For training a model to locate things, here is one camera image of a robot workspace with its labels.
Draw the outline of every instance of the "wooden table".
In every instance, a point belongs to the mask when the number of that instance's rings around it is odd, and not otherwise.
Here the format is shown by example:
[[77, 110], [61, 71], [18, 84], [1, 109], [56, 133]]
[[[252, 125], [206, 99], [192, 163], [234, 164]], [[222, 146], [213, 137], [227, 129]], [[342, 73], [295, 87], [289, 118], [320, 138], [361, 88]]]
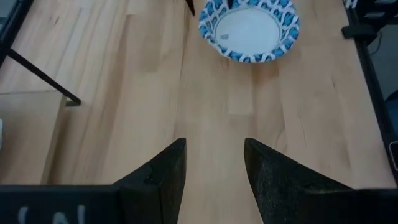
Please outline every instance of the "wooden table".
[[66, 98], [56, 91], [0, 94], [1, 184], [46, 184]]
[[[200, 37], [184, 0], [36, 0], [14, 49], [83, 101], [52, 182], [112, 183], [186, 137], [180, 223], [260, 223], [243, 160], [254, 137], [351, 187], [395, 187], [341, 0], [294, 3], [291, 52], [248, 65]], [[0, 91], [48, 88], [10, 61], [0, 77]]]

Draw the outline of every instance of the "black metal bar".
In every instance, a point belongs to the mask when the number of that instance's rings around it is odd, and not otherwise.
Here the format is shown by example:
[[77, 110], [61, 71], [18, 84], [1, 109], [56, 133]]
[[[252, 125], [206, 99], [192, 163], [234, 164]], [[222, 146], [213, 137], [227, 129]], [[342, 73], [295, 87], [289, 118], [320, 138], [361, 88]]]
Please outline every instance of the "black metal bar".
[[189, 10], [191, 10], [191, 13], [193, 16], [195, 16], [195, 7], [193, 5], [193, 0], [185, 0], [188, 4]]
[[58, 90], [63, 95], [65, 95], [66, 97], [71, 99], [72, 102], [74, 102], [74, 103], [67, 103], [67, 106], [78, 106], [78, 105], [81, 105], [81, 100], [77, 96], [75, 96], [74, 94], [69, 92], [63, 86], [59, 85], [55, 80], [53, 80], [51, 77], [46, 75], [43, 71], [41, 71], [39, 68], [37, 68], [32, 63], [30, 63], [28, 60], [26, 60], [23, 56], [21, 56], [15, 50], [9, 49], [7, 51], [7, 56], [9, 56], [10, 58], [14, 59], [16, 62], [20, 63], [23, 67], [25, 67], [26, 69], [31, 71], [33, 74], [37, 75], [43, 81], [48, 83], [50, 86], [54, 87], [56, 90]]
[[6, 49], [11, 48], [19, 29], [21, 28], [33, 0], [18, 0], [12, 12], [3, 24], [0, 32], [0, 65], [6, 58]]
[[[348, 21], [351, 25], [360, 24], [359, 17], [354, 9], [348, 9], [346, 12]], [[361, 62], [369, 94], [371, 96], [374, 113], [376, 114], [377, 123], [379, 124], [379, 129], [390, 163], [391, 171], [396, 184], [398, 184], [398, 169], [395, 166], [395, 164], [398, 164], [398, 158], [395, 158], [393, 153], [389, 150], [390, 144], [392, 142], [396, 142], [398, 140], [398, 136], [395, 135], [394, 128], [391, 124], [390, 116], [379, 86], [379, 81], [369, 55], [367, 42], [364, 40], [355, 39], [355, 45], [358, 51], [359, 61]]]

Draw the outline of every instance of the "black frame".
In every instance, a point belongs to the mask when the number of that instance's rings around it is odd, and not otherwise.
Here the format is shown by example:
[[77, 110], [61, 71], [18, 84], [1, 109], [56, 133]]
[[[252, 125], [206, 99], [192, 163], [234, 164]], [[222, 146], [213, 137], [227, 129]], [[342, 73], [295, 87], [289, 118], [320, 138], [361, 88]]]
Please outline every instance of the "black frame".
[[43, 71], [37, 68], [35, 65], [26, 60], [23, 56], [13, 50], [12, 43], [18, 34], [19, 29], [21, 28], [26, 15], [33, 3], [33, 0], [17, 0], [14, 8], [12, 9], [11, 14], [9, 15], [4, 24], [4, 27], [1, 29], [0, 33], [0, 65], [3, 63], [4, 59], [8, 56], [21, 64], [23, 67], [28, 69], [33, 74], [37, 75], [40, 79], [48, 83], [50, 86], [54, 87], [64, 96], [69, 98], [67, 100], [66, 106], [79, 106], [81, 105], [81, 100], [79, 97], [75, 96], [73, 93], [66, 90], [63, 86], [59, 85], [55, 80], [46, 75]]
[[[361, 19], [359, 18], [356, 9], [347, 9], [346, 12], [348, 16], [349, 26], [344, 27], [343, 31], [344, 29], [350, 27], [362, 25]], [[359, 35], [358, 38], [354, 38], [354, 41], [363, 69], [365, 81], [368, 86], [369, 94], [371, 96], [371, 101], [373, 104], [374, 112], [376, 114], [377, 122], [379, 124], [379, 129], [381, 132], [384, 147], [386, 149], [391, 171], [396, 184], [398, 184], [398, 152], [396, 151], [396, 147], [392, 147], [395, 146], [395, 144], [398, 144], [398, 136], [396, 136], [394, 128], [392, 127], [390, 116], [379, 86], [379, 81], [377, 79], [376, 72], [368, 51], [368, 43], [372, 40], [367, 38], [361, 38]]]

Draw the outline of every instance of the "light wood surface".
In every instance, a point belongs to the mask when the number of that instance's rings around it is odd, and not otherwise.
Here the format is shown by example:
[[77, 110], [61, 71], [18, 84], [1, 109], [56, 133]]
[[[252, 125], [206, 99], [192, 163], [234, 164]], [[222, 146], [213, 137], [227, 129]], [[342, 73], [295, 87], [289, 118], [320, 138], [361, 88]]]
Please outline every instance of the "light wood surface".
[[0, 94], [0, 183], [47, 183], [65, 103], [56, 91]]
[[[83, 100], [52, 182], [112, 183], [186, 137], [179, 222], [261, 223], [243, 160], [254, 137], [354, 188], [395, 187], [341, 0], [294, 3], [291, 52], [247, 65], [199, 36], [184, 0], [35, 0], [13, 47]], [[48, 88], [0, 69], [1, 92]]]

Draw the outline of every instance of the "wooden tabletop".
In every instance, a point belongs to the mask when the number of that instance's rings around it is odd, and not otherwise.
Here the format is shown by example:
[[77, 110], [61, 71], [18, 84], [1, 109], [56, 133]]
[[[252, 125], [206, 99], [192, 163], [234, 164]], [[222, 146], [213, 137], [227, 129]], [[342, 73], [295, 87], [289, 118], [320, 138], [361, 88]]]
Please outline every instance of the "wooden tabletop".
[[57, 91], [0, 94], [1, 184], [46, 184], [66, 99]]
[[[13, 47], [83, 100], [52, 181], [112, 183], [186, 137], [179, 222], [261, 223], [243, 160], [254, 137], [351, 187], [395, 187], [342, 1], [294, 4], [292, 50], [248, 65], [200, 37], [184, 0], [35, 0]], [[46, 88], [10, 60], [0, 70], [0, 91]]]

